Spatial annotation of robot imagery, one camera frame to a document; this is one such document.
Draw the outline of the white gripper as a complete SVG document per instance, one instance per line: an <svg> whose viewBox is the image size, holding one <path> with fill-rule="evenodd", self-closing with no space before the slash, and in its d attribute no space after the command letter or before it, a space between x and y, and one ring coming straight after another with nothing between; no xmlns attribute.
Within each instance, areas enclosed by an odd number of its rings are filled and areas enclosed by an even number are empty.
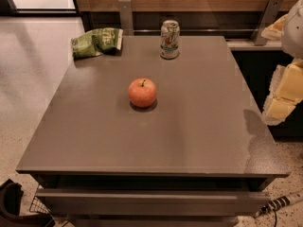
<svg viewBox="0 0 303 227"><path fill-rule="evenodd" d="M264 28L261 37L281 40L285 53L293 58L303 58L303 0L298 0L287 15ZM302 100L303 60L294 59L287 66L278 65L263 105L263 122L269 126L284 122Z"/></svg>

